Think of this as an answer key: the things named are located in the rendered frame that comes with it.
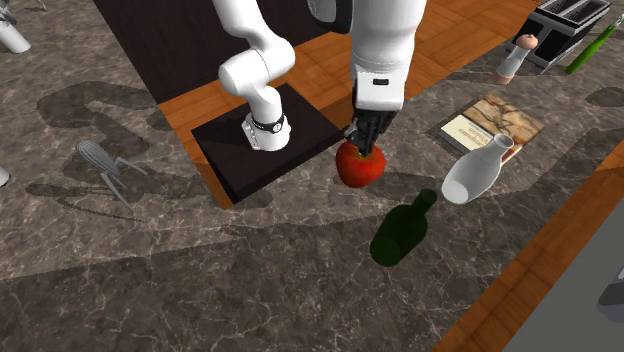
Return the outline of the red apple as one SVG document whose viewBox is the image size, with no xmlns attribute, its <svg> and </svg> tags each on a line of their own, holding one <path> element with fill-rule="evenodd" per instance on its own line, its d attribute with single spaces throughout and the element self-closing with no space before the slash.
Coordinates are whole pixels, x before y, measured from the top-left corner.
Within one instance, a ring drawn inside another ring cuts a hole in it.
<svg viewBox="0 0 624 352">
<path fill-rule="evenodd" d="M 384 154 L 376 145 L 370 154 L 362 156 L 359 149 L 348 141 L 338 148 L 335 163 L 340 179 L 351 188 L 362 188 L 377 180 L 386 166 Z"/>
</svg>

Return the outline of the dark green glass bottle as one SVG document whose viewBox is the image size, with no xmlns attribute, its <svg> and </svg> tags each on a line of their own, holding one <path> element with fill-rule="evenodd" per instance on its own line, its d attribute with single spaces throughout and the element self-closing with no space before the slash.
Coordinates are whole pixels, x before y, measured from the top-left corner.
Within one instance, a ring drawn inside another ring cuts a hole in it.
<svg viewBox="0 0 624 352">
<path fill-rule="evenodd" d="M 381 266 L 392 267 L 407 256 L 426 237 L 426 215 L 436 201 L 437 193 L 425 188 L 411 204 L 392 208 L 370 242 L 372 259 Z"/>
</svg>

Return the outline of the white ceramic vase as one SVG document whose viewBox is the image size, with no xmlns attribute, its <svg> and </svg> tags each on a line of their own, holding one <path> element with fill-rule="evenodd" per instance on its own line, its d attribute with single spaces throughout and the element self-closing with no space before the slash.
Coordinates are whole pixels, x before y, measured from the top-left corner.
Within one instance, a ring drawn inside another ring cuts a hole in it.
<svg viewBox="0 0 624 352">
<path fill-rule="evenodd" d="M 487 191 L 499 176 L 503 155 L 513 146 L 510 136 L 496 134 L 487 145 L 462 156 L 441 186 L 445 199 L 462 205 Z"/>
</svg>

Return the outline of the beige book with map cover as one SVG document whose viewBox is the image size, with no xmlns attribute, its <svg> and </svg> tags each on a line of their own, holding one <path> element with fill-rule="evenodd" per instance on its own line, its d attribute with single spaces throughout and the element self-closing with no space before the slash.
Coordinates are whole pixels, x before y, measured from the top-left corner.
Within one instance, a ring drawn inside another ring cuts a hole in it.
<svg viewBox="0 0 624 352">
<path fill-rule="evenodd" d="M 452 115 L 437 135 L 463 154 L 484 147 L 497 134 L 507 135 L 514 145 L 502 157 L 505 164 L 544 128 L 542 122 L 490 93 Z"/>
</svg>

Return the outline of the dark robot stand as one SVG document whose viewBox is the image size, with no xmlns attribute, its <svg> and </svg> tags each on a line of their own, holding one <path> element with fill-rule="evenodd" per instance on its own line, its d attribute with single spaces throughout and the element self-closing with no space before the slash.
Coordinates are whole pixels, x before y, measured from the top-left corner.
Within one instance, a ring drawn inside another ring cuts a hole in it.
<svg viewBox="0 0 624 352">
<path fill-rule="evenodd" d="M 290 141 L 275 152 L 255 151 L 242 122 L 250 111 L 243 104 L 195 129 L 192 134 L 234 203 L 241 201 L 342 139 L 343 131 L 283 84 L 277 88 L 291 126 Z"/>
</svg>

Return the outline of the wooden and white pepper mill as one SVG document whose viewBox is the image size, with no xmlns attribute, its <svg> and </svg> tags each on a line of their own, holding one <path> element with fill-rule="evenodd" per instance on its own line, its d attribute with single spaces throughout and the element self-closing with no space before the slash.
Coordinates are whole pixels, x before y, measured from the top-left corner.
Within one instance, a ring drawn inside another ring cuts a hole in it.
<svg viewBox="0 0 624 352">
<path fill-rule="evenodd" d="M 523 34 L 519 36 L 516 40 L 515 48 L 493 72 L 493 82 L 499 85 L 509 84 L 529 52 L 537 45 L 538 39 L 533 34 Z"/>
</svg>

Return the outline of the black and silver toaster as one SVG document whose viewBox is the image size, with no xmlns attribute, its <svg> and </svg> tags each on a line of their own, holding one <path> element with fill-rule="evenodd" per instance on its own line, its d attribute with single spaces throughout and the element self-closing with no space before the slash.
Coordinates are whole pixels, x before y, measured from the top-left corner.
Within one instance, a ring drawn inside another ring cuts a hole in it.
<svg viewBox="0 0 624 352">
<path fill-rule="evenodd" d="M 580 44 L 611 5 L 609 0 L 548 0 L 528 15 L 505 51 L 509 54 L 521 35 L 533 34 L 538 45 L 526 60 L 543 74 Z"/>
</svg>

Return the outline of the slim bright green bottle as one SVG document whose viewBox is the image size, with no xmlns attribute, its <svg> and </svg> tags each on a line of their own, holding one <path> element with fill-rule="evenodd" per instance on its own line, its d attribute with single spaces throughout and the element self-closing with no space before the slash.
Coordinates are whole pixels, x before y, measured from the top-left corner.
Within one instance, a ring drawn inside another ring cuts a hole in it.
<svg viewBox="0 0 624 352">
<path fill-rule="evenodd" d="M 582 67 L 589 58 L 607 41 L 612 33 L 624 22 L 624 13 L 609 25 L 593 42 L 591 42 L 565 69 L 566 74 L 573 74 Z"/>
</svg>

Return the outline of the grey tripod citrus juicer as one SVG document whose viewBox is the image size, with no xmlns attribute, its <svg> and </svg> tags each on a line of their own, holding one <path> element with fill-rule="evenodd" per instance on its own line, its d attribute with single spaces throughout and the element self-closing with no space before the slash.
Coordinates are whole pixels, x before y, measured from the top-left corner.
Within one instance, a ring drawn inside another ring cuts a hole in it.
<svg viewBox="0 0 624 352">
<path fill-rule="evenodd" d="M 102 178 L 106 186 L 112 191 L 112 193 L 135 215 L 145 220 L 145 217 L 140 214 L 133 206 L 131 206 L 117 189 L 117 185 L 120 185 L 123 188 L 127 189 L 127 186 L 119 179 L 121 173 L 118 165 L 124 164 L 126 166 L 129 166 L 130 168 L 135 169 L 145 176 L 148 176 L 148 173 L 144 169 L 124 158 L 117 157 L 115 159 L 112 159 L 111 156 L 99 144 L 90 140 L 79 141 L 76 144 L 76 151 L 91 165 L 97 167 L 100 170 L 100 177 Z"/>
</svg>

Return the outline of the grey blocky object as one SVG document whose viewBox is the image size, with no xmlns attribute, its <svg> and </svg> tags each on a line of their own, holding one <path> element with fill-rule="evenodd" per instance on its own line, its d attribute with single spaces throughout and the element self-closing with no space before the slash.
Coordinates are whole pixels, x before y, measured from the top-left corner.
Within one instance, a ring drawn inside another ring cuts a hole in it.
<svg viewBox="0 0 624 352">
<path fill-rule="evenodd" d="M 624 324 L 624 265 L 598 298 L 597 309 L 610 321 Z"/>
</svg>

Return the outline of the white cylindrical object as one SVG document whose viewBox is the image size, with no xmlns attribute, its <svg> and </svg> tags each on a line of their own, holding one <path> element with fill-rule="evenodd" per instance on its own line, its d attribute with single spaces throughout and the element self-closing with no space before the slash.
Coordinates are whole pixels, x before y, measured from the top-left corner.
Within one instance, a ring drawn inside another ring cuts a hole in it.
<svg viewBox="0 0 624 352">
<path fill-rule="evenodd" d="M 9 0 L 0 0 L 0 42 L 14 54 L 21 54 L 31 48 L 31 44 L 16 28 L 17 20 L 9 7 Z"/>
</svg>

